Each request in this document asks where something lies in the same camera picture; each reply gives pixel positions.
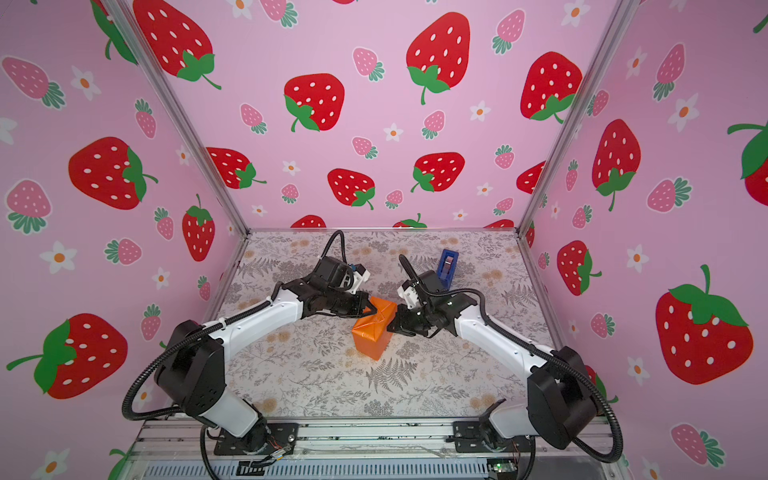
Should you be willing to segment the orange yellow wrapping paper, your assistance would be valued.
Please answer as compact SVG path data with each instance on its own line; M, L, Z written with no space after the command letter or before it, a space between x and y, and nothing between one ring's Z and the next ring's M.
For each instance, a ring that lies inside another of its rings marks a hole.
M387 327L397 312L397 304L376 297L370 298L377 312L370 308L365 310L366 316L357 320L351 332L357 351L375 361L378 361L387 349L393 333Z

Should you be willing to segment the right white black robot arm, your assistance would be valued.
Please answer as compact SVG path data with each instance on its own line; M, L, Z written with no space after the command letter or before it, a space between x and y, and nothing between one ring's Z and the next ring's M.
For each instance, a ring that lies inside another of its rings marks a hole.
M400 288L398 296L403 303L390 331L426 338L446 331L484 350L524 381L523 404L502 402L483 415L486 432L481 437L486 443L496 447L501 441L530 435L560 450L575 445L600 456L579 435L600 414L612 430L618 421L578 353L535 344L496 321L487 312L484 295L475 289L432 293L407 287Z

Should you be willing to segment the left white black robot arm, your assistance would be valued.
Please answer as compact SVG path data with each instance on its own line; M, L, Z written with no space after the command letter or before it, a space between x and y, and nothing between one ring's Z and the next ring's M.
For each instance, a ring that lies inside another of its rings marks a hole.
M229 362L257 340L314 315L359 319L379 309L365 291L316 288L298 279L278 284L257 306L229 318L178 326L154 381L187 416L243 439L260 429L262 415L226 383Z

